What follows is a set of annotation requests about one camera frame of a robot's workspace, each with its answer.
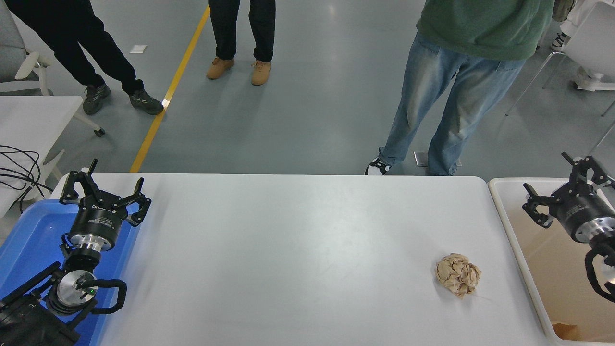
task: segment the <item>white table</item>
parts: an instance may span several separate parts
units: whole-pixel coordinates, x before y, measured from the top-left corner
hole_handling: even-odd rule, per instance
[[[549,345],[478,178],[93,178],[126,196],[141,176],[153,203],[101,346]],[[463,300],[434,276],[451,252],[483,272]]]
[[[0,96],[0,145],[38,152],[38,163],[42,166],[49,150],[81,103],[80,96]],[[11,157],[21,158],[22,160],[18,161],[20,164],[31,165],[31,161],[25,156]],[[44,168],[39,182],[44,183],[59,158],[57,156],[50,166]],[[22,171],[3,156],[0,156],[0,167]],[[23,185],[7,177],[0,177],[0,181],[15,186]],[[23,190],[13,190],[0,184],[0,217],[4,216],[22,192]]]

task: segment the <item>black pants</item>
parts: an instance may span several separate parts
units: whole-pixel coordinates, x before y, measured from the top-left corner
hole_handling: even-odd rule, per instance
[[[236,53],[239,0],[209,0],[209,8],[213,35],[216,37],[216,56],[230,60]],[[270,62],[276,30],[276,0],[250,0],[249,18],[256,42],[254,57],[262,62]]]
[[[54,51],[58,61],[79,83],[105,83],[85,57],[83,46],[109,77],[122,82],[126,93],[143,89],[143,81],[137,79],[135,69],[94,15],[89,0],[6,0],[6,4]]]

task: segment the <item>white bin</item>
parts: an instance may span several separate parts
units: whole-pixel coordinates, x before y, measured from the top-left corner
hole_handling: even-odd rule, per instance
[[[536,225],[522,209],[528,197],[523,183],[549,196],[566,182],[500,178],[491,180],[489,189],[547,337],[559,345],[615,346],[615,304],[595,293],[587,281],[584,259],[589,245],[573,241],[557,220],[547,229]],[[544,208],[539,212],[546,214]],[[596,256],[594,262],[600,284],[605,282],[602,260]],[[561,340],[552,323],[578,326],[582,341]]]

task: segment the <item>robotic arm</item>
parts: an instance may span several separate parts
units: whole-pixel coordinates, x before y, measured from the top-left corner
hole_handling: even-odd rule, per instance
[[[589,244],[591,250],[585,256],[587,279],[597,294],[615,302],[615,211],[597,194],[601,188],[615,188],[615,179],[591,156],[575,161],[566,153],[561,155],[573,167],[568,182],[550,196],[539,196],[530,184],[523,184],[530,194],[523,210],[544,228],[557,219],[574,241]],[[593,175],[588,179],[589,170]],[[538,206],[549,207],[549,214],[539,213]],[[597,255],[604,257],[606,290],[598,283],[593,267]]]
[[[143,178],[138,180],[134,193],[125,198],[99,190],[92,179],[97,162],[92,161],[88,172],[71,171],[62,191],[60,203],[79,205],[73,226],[61,238],[64,263],[53,263],[0,300],[0,345],[72,346],[80,337],[74,328],[89,313],[104,315],[122,308],[126,283],[97,279],[94,269],[101,253],[115,247],[122,222],[139,225],[151,199],[141,192]],[[75,183],[83,188],[85,195],[81,199]],[[133,203],[139,205],[139,210],[129,214],[127,207]],[[112,307],[96,307],[95,296],[100,288],[118,288]],[[68,323],[56,317],[73,314],[76,316]]]

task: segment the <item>blue tray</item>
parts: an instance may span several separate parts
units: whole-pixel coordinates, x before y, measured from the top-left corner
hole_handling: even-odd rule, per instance
[[[137,211],[131,207],[136,205],[129,206],[129,212]],[[70,231],[77,210],[77,205],[60,204],[57,199],[39,201],[26,209],[0,247],[0,299],[51,263],[64,262],[59,245],[62,243],[62,234]],[[124,265],[135,244],[138,229],[139,227],[132,227],[126,221],[122,223],[116,246],[102,252],[100,264],[94,270],[97,278],[121,278]],[[97,307],[110,307],[115,304],[116,291],[117,289],[100,289],[96,294]],[[60,317],[60,319],[67,322],[74,316]],[[81,321],[75,328],[81,335],[76,345],[98,345],[105,317],[106,315],[89,314]]]

